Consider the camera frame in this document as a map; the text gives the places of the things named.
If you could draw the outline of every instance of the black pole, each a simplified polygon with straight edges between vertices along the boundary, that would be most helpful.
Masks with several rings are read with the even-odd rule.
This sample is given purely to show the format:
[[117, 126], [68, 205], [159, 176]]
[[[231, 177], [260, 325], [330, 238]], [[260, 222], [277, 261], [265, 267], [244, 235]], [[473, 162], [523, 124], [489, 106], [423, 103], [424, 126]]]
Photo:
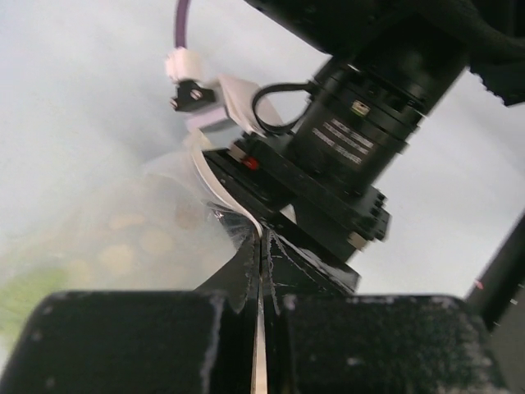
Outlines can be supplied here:
[[525, 213], [488, 269], [477, 281], [467, 302], [492, 332], [525, 282]]

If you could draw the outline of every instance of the ziploc bag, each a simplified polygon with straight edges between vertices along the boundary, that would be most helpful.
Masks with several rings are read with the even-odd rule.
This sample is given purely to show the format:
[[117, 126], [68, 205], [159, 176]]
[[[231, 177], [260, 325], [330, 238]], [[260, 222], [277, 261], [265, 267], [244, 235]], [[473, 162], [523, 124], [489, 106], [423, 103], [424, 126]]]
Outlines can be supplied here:
[[[253, 226], [200, 179], [190, 152], [202, 143], [195, 134], [185, 151], [90, 195], [0, 257], [0, 366], [2, 349], [5, 359], [32, 309], [54, 291], [193, 290], [235, 255]], [[228, 227], [226, 213], [241, 220]]]

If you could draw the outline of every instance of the green object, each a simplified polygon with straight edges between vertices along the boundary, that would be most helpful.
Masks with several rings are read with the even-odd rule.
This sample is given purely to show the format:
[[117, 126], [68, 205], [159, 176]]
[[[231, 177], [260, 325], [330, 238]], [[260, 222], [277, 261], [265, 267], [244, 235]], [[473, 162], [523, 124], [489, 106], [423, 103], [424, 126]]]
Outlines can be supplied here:
[[34, 307], [62, 290], [67, 274], [61, 268], [41, 268], [18, 275], [0, 287], [0, 340], [12, 347]]

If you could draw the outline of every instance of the bolt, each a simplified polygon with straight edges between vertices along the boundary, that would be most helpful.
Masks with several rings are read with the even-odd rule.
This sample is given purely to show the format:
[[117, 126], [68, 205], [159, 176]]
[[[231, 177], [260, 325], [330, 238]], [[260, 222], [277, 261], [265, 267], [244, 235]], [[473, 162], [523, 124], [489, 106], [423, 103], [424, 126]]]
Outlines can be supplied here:
[[196, 89], [194, 89], [191, 92], [189, 92], [189, 95], [191, 96], [191, 98], [193, 100], [199, 100], [199, 99], [201, 99], [203, 97], [203, 93], [198, 91], [198, 90], [196, 90]]

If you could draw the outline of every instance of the red light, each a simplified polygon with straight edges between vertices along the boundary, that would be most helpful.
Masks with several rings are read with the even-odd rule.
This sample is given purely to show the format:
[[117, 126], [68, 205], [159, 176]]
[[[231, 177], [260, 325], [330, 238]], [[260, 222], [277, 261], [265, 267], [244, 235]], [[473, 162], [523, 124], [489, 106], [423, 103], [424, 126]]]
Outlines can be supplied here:
[[243, 164], [250, 170], [257, 170], [259, 168], [259, 162], [255, 158], [247, 157], [243, 160]]

